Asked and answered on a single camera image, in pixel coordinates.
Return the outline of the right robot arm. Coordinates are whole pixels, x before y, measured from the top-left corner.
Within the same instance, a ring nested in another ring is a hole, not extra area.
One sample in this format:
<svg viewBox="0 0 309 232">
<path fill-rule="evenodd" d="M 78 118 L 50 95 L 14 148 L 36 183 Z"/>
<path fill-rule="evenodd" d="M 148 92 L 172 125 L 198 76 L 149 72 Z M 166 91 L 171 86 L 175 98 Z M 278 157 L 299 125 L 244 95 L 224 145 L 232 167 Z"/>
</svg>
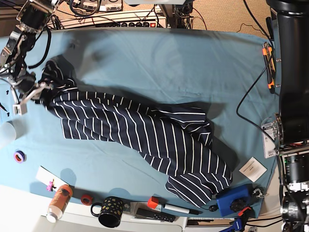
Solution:
<svg viewBox="0 0 309 232">
<path fill-rule="evenodd" d="M 51 32 L 47 23 L 61 3 L 61 0 L 28 0 L 16 17 L 19 24 L 15 26 L 0 53 L 0 78 L 10 85 L 15 104 L 20 103 L 17 91 L 26 95 L 35 88 L 35 75 L 30 74 L 27 69 L 37 68 L 46 59 L 51 44 Z M 48 35 L 44 56 L 37 64 L 27 66 L 27 52 L 33 49 L 44 30 Z"/>
</svg>

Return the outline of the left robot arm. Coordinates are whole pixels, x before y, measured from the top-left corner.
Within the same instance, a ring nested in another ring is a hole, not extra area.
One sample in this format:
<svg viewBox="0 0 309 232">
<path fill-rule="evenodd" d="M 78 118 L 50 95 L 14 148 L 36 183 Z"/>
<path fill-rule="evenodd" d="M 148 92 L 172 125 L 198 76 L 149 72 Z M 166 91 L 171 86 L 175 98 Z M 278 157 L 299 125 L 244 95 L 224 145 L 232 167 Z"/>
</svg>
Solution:
<svg viewBox="0 0 309 232">
<path fill-rule="evenodd" d="M 275 114 L 284 232 L 309 230 L 309 2 L 268 0 L 277 20 L 281 89 Z"/>
</svg>

